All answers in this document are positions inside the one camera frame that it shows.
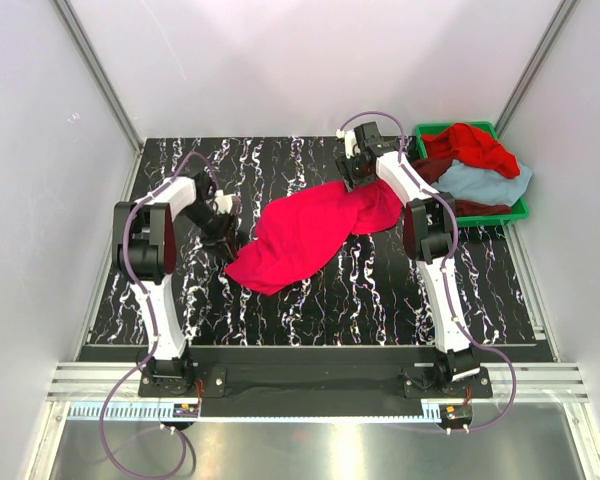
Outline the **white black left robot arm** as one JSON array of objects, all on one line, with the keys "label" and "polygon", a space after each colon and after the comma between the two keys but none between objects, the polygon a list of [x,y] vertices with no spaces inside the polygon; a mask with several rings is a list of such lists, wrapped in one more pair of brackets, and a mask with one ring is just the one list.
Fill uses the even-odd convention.
[{"label": "white black left robot arm", "polygon": [[231,262],[239,206],[239,197],[219,189],[206,172],[168,177],[137,201],[114,206],[112,263],[129,283],[147,332],[148,353],[137,363],[142,396],[184,396],[202,385],[173,296],[174,221],[185,216],[200,230],[203,249]]}]

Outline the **pink t shirt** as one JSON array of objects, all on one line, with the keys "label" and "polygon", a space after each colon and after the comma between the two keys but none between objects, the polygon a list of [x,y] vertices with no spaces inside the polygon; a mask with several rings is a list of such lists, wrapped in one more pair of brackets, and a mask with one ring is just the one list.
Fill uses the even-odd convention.
[{"label": "pink t shirt", "polygon": [[402,208],[382,180],[353,191],[334,181],[277,199],[264,208],[255,239],[225,272],[243,287],[273,295],[317,273],[349,236],[394,227]]}]

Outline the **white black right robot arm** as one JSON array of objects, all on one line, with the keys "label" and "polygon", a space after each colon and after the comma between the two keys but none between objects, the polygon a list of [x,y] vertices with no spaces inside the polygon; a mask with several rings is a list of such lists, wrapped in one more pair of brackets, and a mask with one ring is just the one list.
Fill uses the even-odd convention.
[{"label": "white black right robot arm", "polygon": [[424,281],[435,334],[436,359],[423,372],[420,388],[466,396],[478,378],[480,362],[456,284],[455,200],[417,173],[403,155],[404,138],[398,145],[384,140],[375,122],[352,130],[340,127],[336,137],[344,145],[337,166],[346,187],[355,190],[381,180],[404,206],[403,245]]}]

